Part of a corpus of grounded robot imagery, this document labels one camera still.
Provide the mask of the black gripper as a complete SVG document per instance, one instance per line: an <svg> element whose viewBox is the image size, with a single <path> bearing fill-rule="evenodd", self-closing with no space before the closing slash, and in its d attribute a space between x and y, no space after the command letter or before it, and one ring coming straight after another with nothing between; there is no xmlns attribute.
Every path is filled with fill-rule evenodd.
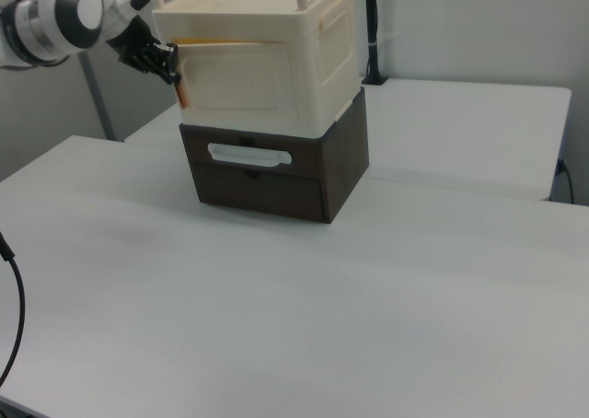
<svg viewBox="0 0 589 418"><path fill-rule="evenodd" d="M178 46L159 43L140 16L135 16L123 32L107 40L107 44L119 55L123 64L144 74L156 74L168 85L179 84L180 74L166 63L178 59ZM153 46L155 58L163 63L156 63L150 54Z"/></svg>

